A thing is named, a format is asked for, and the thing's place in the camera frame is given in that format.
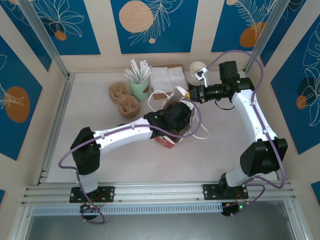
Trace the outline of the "red and white paper bag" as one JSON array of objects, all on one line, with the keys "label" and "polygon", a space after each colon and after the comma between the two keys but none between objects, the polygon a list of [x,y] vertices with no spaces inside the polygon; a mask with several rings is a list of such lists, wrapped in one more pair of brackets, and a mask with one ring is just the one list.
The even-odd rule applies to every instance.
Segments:
[{"label": "red and white paper bag", "polygon": [[[154,90],[150,94],[150,96],[147,100],[147,104],[152,111],[156,112],[156,110],[150,104],[151,98],[154,98],[155,100],[163,100],[162,105],[159,107],[159,110],[161,110],[161,109],[166,109],[170,104],[177,103],[178,100],[181,100],[182,98],[184,98],[186,93],[188,93],[188,92],[184,88],[182,88],[181,86],[175,86],[174,90],[169,93],[166,93],[161,90]],[[200,118],[199,118],[200,112],[198,110],[196,110],[195,107],[191,103],[189,103],[188,101],[183,100],[182,102],[186,103],[191,108],[192,114],[190,117],[190,123],[187,125],[187,127],[185,127],[177,135],[178,136],[186,136],[188,134],[191,134],[192,137],[194,137],[198,140],[208,139],[210,136],[210,133],[202,125],[202,123],[200,121]],[[192,134],[191,128],[193,125],[196,125],[196,120],[197,120],[197,124],[200,125],[204,129],[204,131],[207,133],[206,137],[198,137],[198,136]],[[172,149],[176,144],[178,144],[182,140],[183,140],[183,138],[178,138],[178,137],[173,137],[173,136],[158,136],[155,138],[156,142],[158,142],[159,144],[161,144],[162,146],[164,146],[165,148],[168,148],[168,149]]]}]

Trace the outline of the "mint green straw holder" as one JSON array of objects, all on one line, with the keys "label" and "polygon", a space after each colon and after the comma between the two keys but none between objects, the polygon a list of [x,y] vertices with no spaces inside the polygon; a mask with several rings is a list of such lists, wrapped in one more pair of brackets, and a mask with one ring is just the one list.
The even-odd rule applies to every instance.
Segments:
[{"label": "mint green straw holder", "polygon": [[150,77],[148,77],[142,83],[133,83],[130,81],[129,86],[131,95],[134,96],[139,102],[144,102],[149,98]]}]

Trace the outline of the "brown pulp cup carrier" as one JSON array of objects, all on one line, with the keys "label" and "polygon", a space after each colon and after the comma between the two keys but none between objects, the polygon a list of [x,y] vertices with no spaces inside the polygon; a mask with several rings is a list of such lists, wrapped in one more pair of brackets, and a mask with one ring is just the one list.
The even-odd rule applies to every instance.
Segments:
[{"label": "brown pulp cup carrier", "polygon": [[108,94],[111,101],[116,104],[118,108],[124,108],[125,110],[140,109],[140,103],[131,95],[130,89],[125,82],[116,82],[109,86]]},{"label": "brown pulp cup carrier", "polygon": [[134,116],[136,116],[140,112],[140,109],[139,108],[132,108],[127,111],[124,108],[120,107],[120,108],[118,108],[118,112],[123,118],[130,119],[130,118],[133,118]]}]

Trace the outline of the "blue floral wall panel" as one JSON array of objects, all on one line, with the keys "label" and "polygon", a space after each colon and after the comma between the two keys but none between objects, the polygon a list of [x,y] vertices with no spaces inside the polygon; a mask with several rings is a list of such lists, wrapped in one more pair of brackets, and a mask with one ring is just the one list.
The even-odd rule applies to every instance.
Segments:
[{"label": "blue floral wall panel", "polygon": [[199,0],[110,0],[120,51],[189,53]]},{"label": "blue floral wall panel", "polygon": [[38,39],[16,0],[0,0],[0,6],[4,9],[17,30],[48,72],[52,64],[52,59]]},{"label": "blue floral wall panel", "polygon": [[320,69],[320,0],[289,0],[260,54],[265,67],[293,59],[304,68]]},{"label": "blue floral wall panel", "polygon": [[42,89],[0,36],[0,154],[18,160]]},{"label": "blue floral wall panel", "polygon": [[32,0],[61,56],[100,55],[84,0]]},{"label": "blue floral wall panel", "polygon": [[320,23],[307,31],[271,85],[297,152],[320,144]]},{"label": "blue floral wall panel", "polygon": [[225,0],[211,51],[252,51],[277,0]]}]

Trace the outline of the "aluminium corner post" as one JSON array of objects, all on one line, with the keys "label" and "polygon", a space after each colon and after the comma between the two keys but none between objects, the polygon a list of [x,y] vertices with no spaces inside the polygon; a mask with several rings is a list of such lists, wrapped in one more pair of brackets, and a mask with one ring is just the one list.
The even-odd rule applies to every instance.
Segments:
[{"label": "aluminium corner post", "polygon": [[290,0],[277,0],[275,2],[275,7],[272,10],[272,12],[270,13],[270,16],[266,22],[266,24],[264,25],[264,28],[262,30],[262,33],[260,34],[255,46],[253,47],[253,50],[251,52],[252,57],[249,58],[249,60],[247,61],[247,64],[244,68],[244,72],[246,75],[248,75],[254,65],[257,63],[254,60],[255,58],[259,58],[262,51],[264,50],[266,44],[268,43],[275,27],[277,26],[277,24],[279,23],[279,20],[282,17],[282,14],[284,13],[288,3]]},{"label": "aluminium corner post", "polygon": [[35,32],[37,38],[40,40],[42,46],[48,53],[49,57],[55,64],[57,70],[61,76],[67,81],[70,77],[70,72],[67,70],[64,62],[62,61],[60,54],[55,47],[51,37],[49,36],[46,28],[44,27],[42,21],[40,20],[38,14],[33,8],[29,0],[16,0],[18,6],[20,7],[23,15],[27,19],[31,28]]}]

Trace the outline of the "aluminium front rail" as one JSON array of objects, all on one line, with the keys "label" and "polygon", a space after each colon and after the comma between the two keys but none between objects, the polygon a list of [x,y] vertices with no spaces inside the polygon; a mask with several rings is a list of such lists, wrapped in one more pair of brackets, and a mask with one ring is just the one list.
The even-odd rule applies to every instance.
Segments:
[{"label": "aluminium front rail", "polygon": [[[100,183],[101,186],[115,187],[114,204],[180,204],[204,203],[203,182],[167,183]],[[276,189],[262,181],[252,184],[265,186],[259,201],[296,200],[296,193],[289,181],[282,189]],[[74,184],[42,183],[28,186],[22,198],[22,206],[70,205],[69,198]]]}]

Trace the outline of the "aluminium side rail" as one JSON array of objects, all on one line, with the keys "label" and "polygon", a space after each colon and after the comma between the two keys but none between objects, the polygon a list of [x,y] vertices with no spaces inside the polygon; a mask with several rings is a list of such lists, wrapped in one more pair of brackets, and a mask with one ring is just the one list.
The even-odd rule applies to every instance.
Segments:
[{"label": "aluminium side rail", "polygon": [[47,167],[50,167],[51,165],[51,161],[53,159],[54,151],[58,142],[58,137],[60,134],[61,126],[62,126],[65,112],[67,109],[67,105],[68,105],[68,101],[70,98],[75,77],[76,77],[75,73],[70,73],[67,80],[64,82],[60,99],[57,105],[57,109],[54,115],[52,127],[49,132],[49,138],[47,140],[45,151],[41,159],[42,160],[41,166],[38,171],[37,178],[34,182],[36,186],[39,185],[41,182],[43,170],[46,169]]}]

